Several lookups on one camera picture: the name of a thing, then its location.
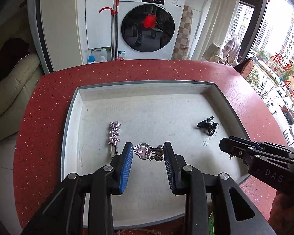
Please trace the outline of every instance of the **brown checkered fabric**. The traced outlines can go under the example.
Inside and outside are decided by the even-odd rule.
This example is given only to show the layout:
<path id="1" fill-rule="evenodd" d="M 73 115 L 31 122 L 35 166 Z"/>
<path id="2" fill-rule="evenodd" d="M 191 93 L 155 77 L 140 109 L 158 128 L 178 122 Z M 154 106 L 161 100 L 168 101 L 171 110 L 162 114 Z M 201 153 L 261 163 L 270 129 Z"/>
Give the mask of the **brown checkered fabric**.
<path id="1" fill-rule="evenodd" d="M 173 60 L 187 59 L 192 22 L 193 8 L 189 6 L 184 6 L 179 32 L 177 34 L 175 47 L 173 51 Z"/>

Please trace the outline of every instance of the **white washing machine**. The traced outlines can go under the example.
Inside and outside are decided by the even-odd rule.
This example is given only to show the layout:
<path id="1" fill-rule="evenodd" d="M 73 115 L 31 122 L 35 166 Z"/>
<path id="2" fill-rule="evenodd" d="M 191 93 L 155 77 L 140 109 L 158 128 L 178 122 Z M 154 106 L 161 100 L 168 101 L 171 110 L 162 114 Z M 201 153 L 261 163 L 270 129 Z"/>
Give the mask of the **white washing machine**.
<path id="1" fill-rule="evenodd" d="M 120 0 L 118 57 L 170 60 L 183 8 L 184 0 Z"/>

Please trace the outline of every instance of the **window frame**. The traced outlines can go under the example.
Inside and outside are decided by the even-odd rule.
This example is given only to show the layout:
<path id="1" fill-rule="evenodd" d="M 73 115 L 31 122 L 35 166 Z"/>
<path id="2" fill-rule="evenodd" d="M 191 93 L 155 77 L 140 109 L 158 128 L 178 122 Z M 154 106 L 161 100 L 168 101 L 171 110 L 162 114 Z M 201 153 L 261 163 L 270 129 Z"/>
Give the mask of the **window frame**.
<path id="1" fill-rule="evenodd" d="M 239 56 L 241 56 L 244 60 L 247 58 L 250 50 L 252 49 L 260 31 L 267 8 L 267 0 L 240 0 L 240 3 L 254 9 L 245 36 L 241 43 L 241 50 L 239 52 Z"/>

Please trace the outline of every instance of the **sofa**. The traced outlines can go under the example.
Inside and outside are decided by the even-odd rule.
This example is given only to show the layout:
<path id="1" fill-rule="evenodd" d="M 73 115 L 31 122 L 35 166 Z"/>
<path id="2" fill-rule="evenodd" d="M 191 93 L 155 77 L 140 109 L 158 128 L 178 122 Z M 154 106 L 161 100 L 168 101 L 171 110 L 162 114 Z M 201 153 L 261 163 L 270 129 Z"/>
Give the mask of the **sofa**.
<path id="1" fill-rule="evenodd" d="M 28 54 L 0 81 L 0 140 L 18 131 L 30 96 L 44 74 L 33 44 L 26 6 L 1 25 L 0 50 L 11 39 L 26 43 Z"/>

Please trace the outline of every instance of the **handwriting on tray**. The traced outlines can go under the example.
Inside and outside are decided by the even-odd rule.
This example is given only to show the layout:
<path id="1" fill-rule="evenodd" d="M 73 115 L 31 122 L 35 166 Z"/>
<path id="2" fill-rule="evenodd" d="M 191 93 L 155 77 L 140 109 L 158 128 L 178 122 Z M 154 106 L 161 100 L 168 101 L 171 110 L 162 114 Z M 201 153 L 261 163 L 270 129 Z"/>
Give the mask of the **handwriting on tray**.
<path id="1" fill-rule="evenodd" d="M 207 136 L 207 137 L 202 141 L 202 145 L 203 145 L 204 147 L 208 146 L 209 142 L 212 141 L 212 138 L 213 138 L 216 134 L 218 134 L 218 130 L 219 130 L 219 127 L 217 127 L 217 128 L 215 129 L 215 131 L 214 131 L 214 135 L 212 135 L 212 136 Z"/>

